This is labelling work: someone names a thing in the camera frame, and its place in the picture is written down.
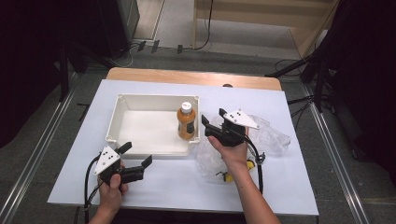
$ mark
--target orange juice bottle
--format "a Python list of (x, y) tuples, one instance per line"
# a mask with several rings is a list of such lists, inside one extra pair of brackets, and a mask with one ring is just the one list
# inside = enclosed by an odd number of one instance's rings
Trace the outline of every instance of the orange juice bottle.
[(195, 111), (192, 109), (190, 102), (181, 104), (181, 108), (177, 111), (178, 129), (177, 133), (184, 140), (191, 139), (195, 134)]

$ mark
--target white bottle cap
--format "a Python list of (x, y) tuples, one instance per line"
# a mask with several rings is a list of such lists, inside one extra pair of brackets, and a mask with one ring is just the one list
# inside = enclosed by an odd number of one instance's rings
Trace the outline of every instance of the white bottle cap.
[(183, 104), (181, 104), (181, 112), (183, 114), (190, 114), (192, 110), (192, 106), (190, 102), (184, 102)]

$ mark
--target hand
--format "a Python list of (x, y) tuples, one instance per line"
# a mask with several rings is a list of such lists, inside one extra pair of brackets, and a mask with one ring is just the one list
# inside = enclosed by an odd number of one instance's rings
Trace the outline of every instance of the hand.
[(233, 176), (236, 171), (247, 171), (248, 144), (242, 143), (236, 147), (225, 147), (214, 136), (208, 136), (209, 143), (221, 154), (227, 165), (228, 172)]
[(100, 204), (95, 216), (91, 219), (91, 224), (111, 223), (113, 217), (120, 210), (122, 195), (128, 191), (128, 185), (121, 184), (121, 176), (115, 174), (111, 176), (110, 184), (103, 183), (99, 188)]

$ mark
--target clear plastic bag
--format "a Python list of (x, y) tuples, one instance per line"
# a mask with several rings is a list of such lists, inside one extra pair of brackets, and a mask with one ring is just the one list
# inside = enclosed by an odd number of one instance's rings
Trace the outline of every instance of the clear plastic bag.
[[(248, 136), (260, 154), (265, 156), (281, 156), (290, 144), (290, 137), (273, 129), (265, 119), (250, 116), (258, 125), (259, 130), (249, 129)], [(220, 126), (224, 122), (222, 117), (216, 117), (210, 123)], [(227, 172), (227, 166), (221, 158), (221, 155), (215, 150), (206, 137), (202, 138), (200, 143), (193, 147), (196, 150), (196, 163), (201, 175), (208, 182), (215, 184), (224, 184), (223, 175)]]

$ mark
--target white box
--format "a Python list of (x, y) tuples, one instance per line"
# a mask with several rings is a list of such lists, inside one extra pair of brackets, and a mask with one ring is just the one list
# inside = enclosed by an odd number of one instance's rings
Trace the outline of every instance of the white box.
[[(186, 101), (196, 114), (195, 135), (189, 141), (177, 134), (177, 111)], [(119, 94), (106, 141), (115, 147), (131, 142), (132, 148), (123, 154), (124, 159), (147, 155), (188, 156), (190, 144), (200, 141), (199, 115), (198, 96)]]

